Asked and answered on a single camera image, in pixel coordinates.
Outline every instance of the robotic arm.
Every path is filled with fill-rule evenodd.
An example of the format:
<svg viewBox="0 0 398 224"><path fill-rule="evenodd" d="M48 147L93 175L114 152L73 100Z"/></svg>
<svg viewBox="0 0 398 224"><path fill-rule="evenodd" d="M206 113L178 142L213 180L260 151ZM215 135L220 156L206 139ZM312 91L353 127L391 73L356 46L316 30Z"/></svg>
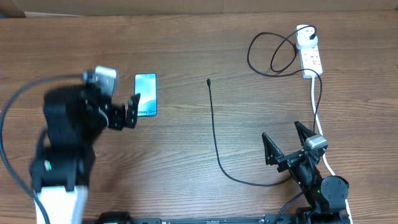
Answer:
<svg viewBox="0 0 398 224"><path fill-rule="evenodd" d="M287 156L266 133L262 134L266 164L278 165L279 172L289 170L309 204L309 207L298 208L296 216L290 217L289 220L297 224L349 224L348 216L342 214L342 211L346 210L348 182L339 176L322 178L316 168L328 147L327 140L298 121L295 122L295 126L302 149ZM272 220L271 223L274 223L276 218L274 215L266 215L266 220Z"/></svg>
<svg viewBox="0 0 398 224"><path fill-rule="evenodd" d="M37 144L30 165L32 186L51 223L81 223L95 154L93 143L104 128L134 128L140 95L125 105L113 105L118 73L96 67L83 74L84 84L61 87L44 96L48 130ZM45 136L51 146L44 146ZM36 205L37 223L44 224Z"/></svg>

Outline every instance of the wooden table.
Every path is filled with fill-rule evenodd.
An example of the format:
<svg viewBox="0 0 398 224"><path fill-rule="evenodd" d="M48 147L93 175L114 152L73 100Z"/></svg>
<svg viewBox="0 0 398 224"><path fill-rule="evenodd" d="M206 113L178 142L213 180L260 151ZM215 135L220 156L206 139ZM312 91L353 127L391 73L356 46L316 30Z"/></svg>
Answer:
<svg viewBox="0 0 398 224"><path fill-rule="evenodd" d="M246 63L252 38L318 27L323 60L319 115L328 160L350 183L355 223L398 219L398 13L301 12L202 16L113 16L0 20L0 105L29 80L117 68L115 103L134 92L134 76L155 72L158 115L134 130L106 130L95 144L86 218L128 210L134 217L253 217L277 213L299 192L294 181L251 187L226 178L217 165L206 79L211 78L221 162L233 177L273 183L285 178L264 162L261 133L288 154L300 149L293 122L311 126L310 80L301 74L266 78ZM261 37L254 66L269 70L281 40ZM293 56L286 45L275 65ZM289 68L300 68L299 60ZM22 178L39 131L42 97L63 82L24 93L12 107L4 146ZM318 165L324 177L325 166ZM32 200L0 166L0 222L35 223ZM305 206L304 198L288 212Z"/></svg>

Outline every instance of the white power strip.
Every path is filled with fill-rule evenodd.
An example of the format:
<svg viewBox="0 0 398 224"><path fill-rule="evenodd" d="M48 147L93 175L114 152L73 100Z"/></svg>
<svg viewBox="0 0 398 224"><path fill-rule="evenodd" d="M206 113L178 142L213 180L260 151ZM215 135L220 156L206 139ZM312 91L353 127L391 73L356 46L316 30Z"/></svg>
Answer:
<svg viewBox="0 0 398 224"><path fill-rule="evenodd" d="M308 25L298 25L296 30ZM315 32L313 27L304 28L296 33L298 54L300 55L301 68L312 69L319 75L323 73L321 57L318 49L318 37L310 40ZM311 70L302 71L303 78L313 78L317 75Z"/></svg>

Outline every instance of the phone screen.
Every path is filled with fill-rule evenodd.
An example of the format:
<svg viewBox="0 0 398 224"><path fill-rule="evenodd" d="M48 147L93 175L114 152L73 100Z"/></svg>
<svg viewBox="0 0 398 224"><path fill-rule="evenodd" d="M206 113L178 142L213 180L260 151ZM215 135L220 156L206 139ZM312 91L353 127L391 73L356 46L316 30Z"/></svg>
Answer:
<svg viewBox="0 0 398 224"><path fill-rule="evenodd" d="M135 94L141 94L138 103L138 116L156 116L156 74L137 74Z"/></svg>

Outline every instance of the plug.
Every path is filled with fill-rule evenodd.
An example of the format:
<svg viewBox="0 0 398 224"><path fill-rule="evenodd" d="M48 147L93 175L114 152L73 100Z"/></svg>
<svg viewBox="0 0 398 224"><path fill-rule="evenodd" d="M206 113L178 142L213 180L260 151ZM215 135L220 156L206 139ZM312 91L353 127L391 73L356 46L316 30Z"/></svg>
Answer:
<svg viewBox="0 0 398 224"><path fill-rule="evenodd" d="M315 29L313 27L306 27L308 25L302 24L296 27L297 49L312 48L318 44L318 37L316 36Z"/></svg>

